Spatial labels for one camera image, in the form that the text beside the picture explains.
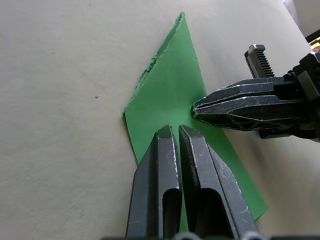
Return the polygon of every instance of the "green paper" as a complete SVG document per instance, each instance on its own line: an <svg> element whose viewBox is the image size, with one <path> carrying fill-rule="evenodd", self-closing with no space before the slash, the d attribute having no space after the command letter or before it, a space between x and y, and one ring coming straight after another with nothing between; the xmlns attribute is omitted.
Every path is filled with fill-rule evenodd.
<svg viewBox="0 0 320 240"><path fill-rule="evenodd" d="M124 120L136 160L140 163L155 132L164 125L172 125L178 146L179 125L198 129L231 168L256 220L267 210L267 206L224 131L191 116L193 103L206 95L185 14L181 13L149 67L142 74L129 104L124 109ZM180 231L187 230L183 202Z"/></svg>

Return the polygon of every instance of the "green paper sheet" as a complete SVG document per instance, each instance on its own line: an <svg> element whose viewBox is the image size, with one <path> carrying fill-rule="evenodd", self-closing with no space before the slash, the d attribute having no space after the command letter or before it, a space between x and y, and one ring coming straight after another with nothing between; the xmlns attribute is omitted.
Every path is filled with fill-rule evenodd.
<svg viewBox="0 0 320 240"><path fill-rule="evenodd" d="M206 95L196 52L182 12L140 77L134 94L124 109L124 120L137 163L142 160L155 132L164 125L172 125L178 146L179 125L198 129L231 168L256 220L267 210L266 204L224 131L191 116L193 103ZM183 232L188 230L184 202L181 212L180 231Z"/></svg>

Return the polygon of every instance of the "beige table surface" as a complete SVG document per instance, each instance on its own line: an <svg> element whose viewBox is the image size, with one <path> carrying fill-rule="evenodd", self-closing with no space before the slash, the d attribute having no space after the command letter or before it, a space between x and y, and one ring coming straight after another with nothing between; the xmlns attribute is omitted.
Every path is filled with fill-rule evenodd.
<svg viewBox="0 0 320 240"><path fill-rule="evenodd" d="M277 0L0 2L0 239L124 236L122 111L181 11L208 93L251 77L251 44L279 76L310 51ZM259 229L320 234L320 145L226 133L269 206Z"/></svg>

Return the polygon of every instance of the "white surface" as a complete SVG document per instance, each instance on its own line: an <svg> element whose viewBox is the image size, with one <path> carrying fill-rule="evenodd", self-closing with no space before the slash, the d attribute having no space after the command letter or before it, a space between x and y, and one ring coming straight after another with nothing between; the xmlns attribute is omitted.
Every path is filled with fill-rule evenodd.
<svg viewBox="0 0 320 240"><path fill-rule="evenodd" d="M299 26L294 0L281 0L281 2L285 5L285 8L288 10L295 23Z"/></svg>
<svg viewBox="0 0 320 240"><path fill-rule="evenodd" d="M299 28L305 37L320 30L319 0L293 0Z"/></svg>
<svg viewBox="0 0 320 240"><path fill-rule="evenodd" d="M208 93L251 77L251 44L277 75L310 50L277 0L0 2L0 239L125 234L136 164L122 111L181 11ZM261 231L320 234L320 145L227 135L269 205Z"/></svg>

